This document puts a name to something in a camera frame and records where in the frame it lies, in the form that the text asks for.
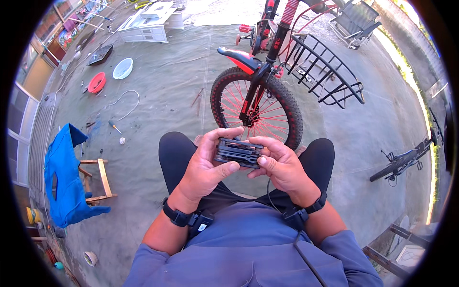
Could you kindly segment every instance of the hand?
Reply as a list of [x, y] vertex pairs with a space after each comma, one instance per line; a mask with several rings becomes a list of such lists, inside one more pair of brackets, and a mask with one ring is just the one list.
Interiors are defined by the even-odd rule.
[[306, 175], [293, 150], [266, 136], [251, 137], [249, 142], [265, 148], [261, 151], [262, 156], [258, 158], [260, 169], [250, 172], [248, 178], [266, 174], [275, 188], [287, 192], [292, 202], [301, 207], [312, 205], [320, 197], [319, 188]]
[[240, 167], [237, 162], [220, 163], [213, 161], [218, 138], [226, 137], [232, 139], [241, 135], [243, 132], [244, 129], [239, 127], [233, 129], [214, 129], [206, 133], [198, 149], [191, 157], [182, 180], [172, 194], [176, 191], [177, 193], [181, 193], [187, 201], [195, 203], [197, 207], [202, 197], [209, 195], [220, 181], [239, 170]]

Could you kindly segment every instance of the red basin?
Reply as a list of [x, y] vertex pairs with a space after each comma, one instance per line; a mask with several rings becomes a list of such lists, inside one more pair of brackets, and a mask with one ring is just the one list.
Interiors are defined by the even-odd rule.
[[89, 93], [98, 93], [102, 90], [106, 82], [105, 73], [100, 72], [89, 82], [88, 91]]

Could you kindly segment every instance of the black pants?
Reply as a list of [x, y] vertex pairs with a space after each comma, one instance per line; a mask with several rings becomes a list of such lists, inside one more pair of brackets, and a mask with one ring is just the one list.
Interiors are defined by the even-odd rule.
[[[159, 141], [159, 163], [161, 164], [162, 174], [169, 194], [181, 181], [188, 162], [196, 149], [197, 147], [193, 142], [182, 133], [169, 132], [162, 136]], [[324, 138], [316, 139], [300, 155], [299, 160], [308, 177], [321, 192], [326, 192], [331, 178], [333, 163], [335, 162], [333, 143]], [[293, 206], [290, 197], [283, 191], [274, 189], [269, 195], [274, 205], [281, 212]], [[224, 207], [242, 201], [256, 201], [271, 206], [268, 195], [263, 195], [257, 199], [247, 199], [232, 193], [223, 182], [219, 182], [211, 194], [201, 199], [198, 210], [207, 209], [211, 213], [216, 213]]]

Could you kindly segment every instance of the blue shirt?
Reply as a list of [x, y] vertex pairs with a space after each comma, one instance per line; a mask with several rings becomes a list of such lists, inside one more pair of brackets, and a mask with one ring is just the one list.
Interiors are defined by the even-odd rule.
[[[321, 286], [294, 248], [298, 232], [279, 212], [240, 202], [173, 256], [141, 244], [124, 286]], [[383, 286], [352, 231], [298, 246], [328, 286]]]

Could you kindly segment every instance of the blue towel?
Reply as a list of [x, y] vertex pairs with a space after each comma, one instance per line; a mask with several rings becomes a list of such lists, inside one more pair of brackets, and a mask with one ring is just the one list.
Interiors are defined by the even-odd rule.
[[[73, 148], [87, 139], [80, 130], [66, 124], [48, 147], [45, 157], [45, 189], [50, 201], [50, 214], [56, 225], [62, 228], [111, 210], [111, 207], [90, 207], [86, 204], [78, 173], [80, 161], [75, 157]], [[57, 177], [56, 199], [52, 194], [54, 174]]]

